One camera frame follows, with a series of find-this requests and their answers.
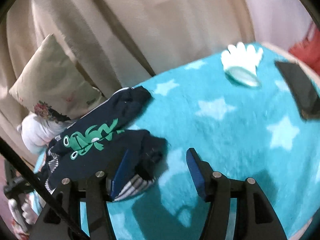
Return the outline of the beige floral print cushion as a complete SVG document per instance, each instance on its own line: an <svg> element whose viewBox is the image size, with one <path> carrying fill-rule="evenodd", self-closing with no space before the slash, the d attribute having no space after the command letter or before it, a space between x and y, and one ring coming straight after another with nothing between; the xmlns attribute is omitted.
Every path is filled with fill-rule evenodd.
<svg viewBox="0 0 320 240"><path fill-rule="evenodd" d="M80 118L106 100L84 79L53 34L43 40L9 93L30 112L54 122Z"/></svg>

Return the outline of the grey plush pillow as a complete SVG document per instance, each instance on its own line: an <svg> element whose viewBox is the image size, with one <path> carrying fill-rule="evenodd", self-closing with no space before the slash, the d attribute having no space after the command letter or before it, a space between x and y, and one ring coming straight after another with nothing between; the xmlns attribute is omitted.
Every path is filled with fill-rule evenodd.
<svg viewBox="0 0 320 240"><path fill-rule="evenodd" d="M36 155L40 155L50 141L62 133L73 122L48 121L34 113L26 116L17 126L17 131L22 137L26 148Z"/></svg>

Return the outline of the white-gloved left hand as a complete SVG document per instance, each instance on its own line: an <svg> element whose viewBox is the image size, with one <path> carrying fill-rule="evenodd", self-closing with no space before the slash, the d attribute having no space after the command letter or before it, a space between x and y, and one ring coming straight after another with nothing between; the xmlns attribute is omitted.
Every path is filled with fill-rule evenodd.
<svg viewBox="0 0 320 240"><path fill-rule="evenodd" d="M33 211L28 202L24 202L21 207L18 207L18 202L14 199L8 200L9 210L14 220L22 227L34 225L37 220L37 214Z"/></svg>

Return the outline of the navy striped kids pants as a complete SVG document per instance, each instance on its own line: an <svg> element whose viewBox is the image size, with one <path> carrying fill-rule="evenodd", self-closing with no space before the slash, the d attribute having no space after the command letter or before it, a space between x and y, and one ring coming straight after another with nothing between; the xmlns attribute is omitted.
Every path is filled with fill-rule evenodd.
<svg viewBox="0 0 320 240"><path fill-rule="evenodd" d="M46 150L44 185L53 192L65 178L80 181L98 171L112 176L111 199L140 194L156 180L167 141L148 130L126 129L152 96L142 86L123 88L52 139Z"/></svg>

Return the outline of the beige curtain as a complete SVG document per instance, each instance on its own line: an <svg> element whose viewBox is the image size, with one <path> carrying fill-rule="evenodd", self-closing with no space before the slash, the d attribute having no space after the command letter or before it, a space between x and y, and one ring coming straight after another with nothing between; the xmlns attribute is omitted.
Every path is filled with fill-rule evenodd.
<svg viewBox="0 0 320 240"><path fill-rule="evenodd" d="M10 94L42 40L54 34L79 72L105 96L252 42L245 0L9 0L1 19L1 137L29 165L17 132L28 114Z"/></svg>

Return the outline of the turquoise cartoon character blanket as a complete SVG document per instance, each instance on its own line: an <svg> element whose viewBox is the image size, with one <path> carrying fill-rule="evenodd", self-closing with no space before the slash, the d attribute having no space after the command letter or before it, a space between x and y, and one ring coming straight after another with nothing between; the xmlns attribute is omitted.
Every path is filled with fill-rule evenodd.
<svg viewBox="0 0 320 240"><path fill-rule="evenodd" d="M152 99L126 129L167 141L155 182L108 205L118 239L197 239L208 205L197 195L186 163L193 147L232 179L252 176L271 202L287 237L296 237L319 209L319 120L301 118L264 49L259 88L233 83L220 54L169 70L136 87Z"/></svg>

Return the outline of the red cloth item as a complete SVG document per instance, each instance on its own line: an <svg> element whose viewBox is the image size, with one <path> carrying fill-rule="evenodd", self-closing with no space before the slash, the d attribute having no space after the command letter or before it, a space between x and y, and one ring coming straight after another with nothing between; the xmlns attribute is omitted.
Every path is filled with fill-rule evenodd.
<svg viewBox="0 0 320 240"><path fill-rule="evenodd" d="M319 75L320 33L317 25L311 22L304 38L295 43L289 53L303 61Z"/></svg>

